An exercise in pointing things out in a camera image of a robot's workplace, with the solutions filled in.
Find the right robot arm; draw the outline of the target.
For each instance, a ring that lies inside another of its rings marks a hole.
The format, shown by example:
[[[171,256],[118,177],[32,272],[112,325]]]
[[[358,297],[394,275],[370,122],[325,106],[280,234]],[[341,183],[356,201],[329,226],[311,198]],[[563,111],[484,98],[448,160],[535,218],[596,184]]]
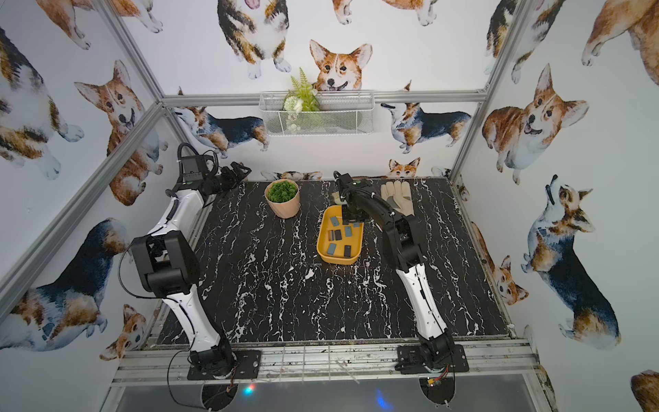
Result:
[[[455,343],[427,281],[426,236],[414,215],[409,181],[388,181],[377,191],[370,180],[355,180],[348,173],[335,171],[334,178],[343,221],[374,221],[382,235],[381,254],[398,274],[414,310],[419,353],[400,360],[396,370],[411,373],[421,367],[427,371],[448,371]]]

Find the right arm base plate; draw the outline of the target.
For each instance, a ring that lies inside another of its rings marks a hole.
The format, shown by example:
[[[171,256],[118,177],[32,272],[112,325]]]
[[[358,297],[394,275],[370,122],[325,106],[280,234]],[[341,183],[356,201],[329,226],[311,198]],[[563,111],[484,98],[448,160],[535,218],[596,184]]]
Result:
[[[456,344],[453,355],[441,360],[437,367],[426,365],[420,353],[420,346],[398,346],[394,369],[400,374],[442,374],[446,367],[450,373],[466,373],[470,370],[463,345]]]

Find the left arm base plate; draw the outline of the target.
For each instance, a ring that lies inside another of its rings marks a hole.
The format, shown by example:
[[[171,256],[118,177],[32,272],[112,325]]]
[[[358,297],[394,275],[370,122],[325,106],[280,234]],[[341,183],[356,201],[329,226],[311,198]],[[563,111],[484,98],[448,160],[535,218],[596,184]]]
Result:
[[[209,350],[192,350],[188,356],[188,380],[257,379],[261,350],[231,350],[213,346]]]

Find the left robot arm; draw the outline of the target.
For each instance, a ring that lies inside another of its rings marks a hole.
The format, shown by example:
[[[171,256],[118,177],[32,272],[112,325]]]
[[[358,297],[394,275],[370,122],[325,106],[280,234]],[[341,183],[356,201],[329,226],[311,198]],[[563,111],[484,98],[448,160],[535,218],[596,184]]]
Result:
[[[182,168],[176,185],[166,190],[171,198],[167,212],[150,233],[130,245],[142,287],[176,315],[190,343],[190,363],[199,374],[225,377],[236,360],[226,333],[204,311],[197,290],[201,267],[188,238],[208,199],[231,191],[251,171],[236,162],[220,174]]]

